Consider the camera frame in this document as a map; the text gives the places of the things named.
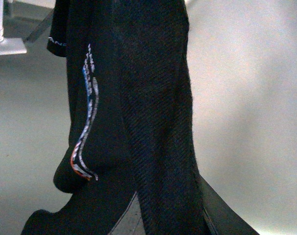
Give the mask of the black right-camera right gripper finger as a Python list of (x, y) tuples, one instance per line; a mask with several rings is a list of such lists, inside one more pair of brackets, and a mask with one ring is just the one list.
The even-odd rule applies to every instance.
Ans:
[(202, 178), (196, 175), (197, 235), (258, 235)]

